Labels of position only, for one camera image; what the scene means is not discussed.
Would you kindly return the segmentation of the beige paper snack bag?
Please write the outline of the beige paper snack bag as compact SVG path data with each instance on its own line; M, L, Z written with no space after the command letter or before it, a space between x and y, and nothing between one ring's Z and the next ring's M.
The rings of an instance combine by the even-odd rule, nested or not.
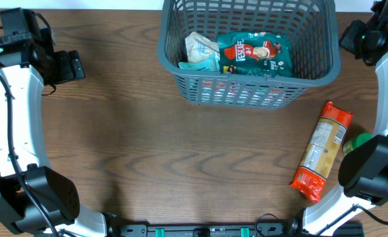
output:
M189 63L200 63L214 53L219 58L219 44L213 42L197 32L191 32L185 38L185 46Z

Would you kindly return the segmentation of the green Nescafe coffee bag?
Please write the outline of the green Nescafe coffee bag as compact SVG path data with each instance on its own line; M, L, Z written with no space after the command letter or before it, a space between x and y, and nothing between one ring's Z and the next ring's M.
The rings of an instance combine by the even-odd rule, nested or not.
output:
M230 32L217 37L223 74L293 77L291 43L283 34Z

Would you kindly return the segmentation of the grey plastic lattice basket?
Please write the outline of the grey plastic lattice basket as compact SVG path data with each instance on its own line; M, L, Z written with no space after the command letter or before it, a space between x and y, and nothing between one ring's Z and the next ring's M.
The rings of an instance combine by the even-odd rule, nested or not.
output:
M278 109L339 74L331 0L165 1L157 56L195 104Z

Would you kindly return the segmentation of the orange pasta packet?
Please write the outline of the orange pasta packet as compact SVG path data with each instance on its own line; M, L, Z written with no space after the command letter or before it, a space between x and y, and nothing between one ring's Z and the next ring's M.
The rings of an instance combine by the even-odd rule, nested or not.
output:
M290 187L317 203L325 187L331 167L352 121L353 114L329 101L308 142Z

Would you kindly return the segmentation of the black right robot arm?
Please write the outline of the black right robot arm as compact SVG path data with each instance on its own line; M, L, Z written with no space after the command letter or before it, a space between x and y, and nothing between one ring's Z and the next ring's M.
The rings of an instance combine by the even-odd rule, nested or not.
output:
M388 202L388 0L374 2L371 10L369 21L354 20L339 44L375 68L378 96L372 138L345 156L339 183L292 220L286 229L289 236L359 236L362 227L349 220L361 212L388 226L370 212Z

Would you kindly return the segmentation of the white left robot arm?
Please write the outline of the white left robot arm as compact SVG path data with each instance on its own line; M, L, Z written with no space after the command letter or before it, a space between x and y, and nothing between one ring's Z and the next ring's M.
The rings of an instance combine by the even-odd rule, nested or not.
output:
M43 89L85 77L78 52L56 51L39 13L15 8L0 18L0 223L13 234L118 236L113 216L83 206L45 149Z

